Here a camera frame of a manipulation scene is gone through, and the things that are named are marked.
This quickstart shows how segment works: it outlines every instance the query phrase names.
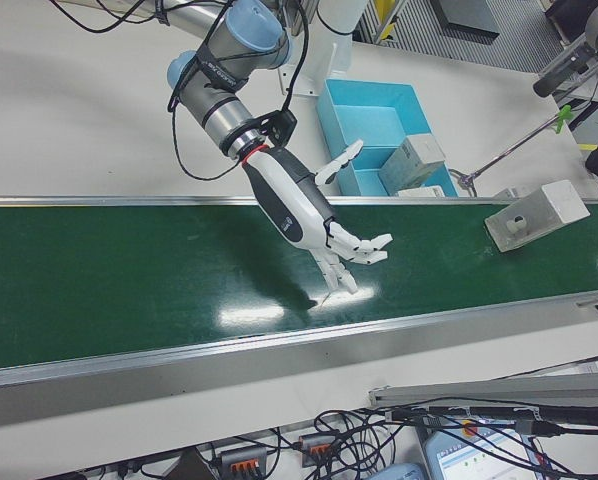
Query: computer screen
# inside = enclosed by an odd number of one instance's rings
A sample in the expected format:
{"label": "computer screen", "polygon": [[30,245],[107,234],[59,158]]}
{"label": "computer screen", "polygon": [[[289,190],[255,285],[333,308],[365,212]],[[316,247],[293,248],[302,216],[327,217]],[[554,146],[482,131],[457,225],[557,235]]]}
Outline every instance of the computer screen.
{"label": "computer screen", "polygon": [[[493,431],[481,431],[480,433],[499,448],[518,457],[528,458],[525,449],[520,444],[500,433]],[[484,440],[477,440],[474,444],[502,457],[513,459]],[[444,480],[537,480],[533,472],[497,460],[473,448],[472,445],[466,445],[460,441],[437,452],[437,461]]]}

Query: white block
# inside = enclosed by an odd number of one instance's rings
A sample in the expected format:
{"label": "white block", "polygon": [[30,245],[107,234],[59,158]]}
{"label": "white block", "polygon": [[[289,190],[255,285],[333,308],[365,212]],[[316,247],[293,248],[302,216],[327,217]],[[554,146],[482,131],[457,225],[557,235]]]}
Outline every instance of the white block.
{"label": "white block", "polygon": [[507,252],[589,215],[572,183],[561,180],[486,218],[486,227],[497,248]]}
{"label": "white block", "polygon": [[379,170],[379,178],[390,195],[420,187],[445,162],[445,155],[431,133],[408,135]]}
{"label": "white block", "polygon": [[443,189],[439,185],[431,185],[429,187],[409,188],[407,190],[399,190],[398,197],[445,197]]}

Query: blue box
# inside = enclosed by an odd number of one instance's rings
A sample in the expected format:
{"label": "blue box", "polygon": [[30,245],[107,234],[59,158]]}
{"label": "blue box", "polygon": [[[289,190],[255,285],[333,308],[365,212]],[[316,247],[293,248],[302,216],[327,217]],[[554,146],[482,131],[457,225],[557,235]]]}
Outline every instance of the blue box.
{"label": "blue box", "polygon": [[[364,142],[351,166],[337,175],[343,195],[387,196],[379,169],[406,135],[431,133],[411,85],[327,79],[317,114],[331,158],[359,138]],[[445,168],[430,178],[443,181],[431,185],[441,185],[446,196],[457,196]]]}

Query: green conveyor belt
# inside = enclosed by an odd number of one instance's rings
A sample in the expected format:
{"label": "green conveyor belt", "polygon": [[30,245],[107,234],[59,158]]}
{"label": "green conveyor belt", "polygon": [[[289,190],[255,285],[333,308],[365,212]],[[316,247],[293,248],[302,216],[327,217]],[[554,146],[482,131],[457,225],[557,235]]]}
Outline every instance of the green conveyor belt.
{"label": "green conveyor belt", "polygon": [[506,254],[499,205],[340,206],[390,258],[327,289],[256,206],[0,207],[0,367],[598,290],[598,205]]}

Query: terminal block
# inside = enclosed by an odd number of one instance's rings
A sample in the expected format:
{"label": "terminal block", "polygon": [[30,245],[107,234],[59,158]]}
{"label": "terminal block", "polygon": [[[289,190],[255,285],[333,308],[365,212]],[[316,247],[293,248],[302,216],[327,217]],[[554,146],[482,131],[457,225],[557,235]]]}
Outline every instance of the terminal block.
{"label": "terminal block", "polygon": [[258,478],[266,475],[268,453],[264,447],[244,447],[221,452],[221,478]]}
{"label": "terminal block", "polygon": [[332,447],[332,443],[337,437],[333,434],[312,433],[299,437],[301,444],[301,466],[313,467],[315,460],[322,458]]}

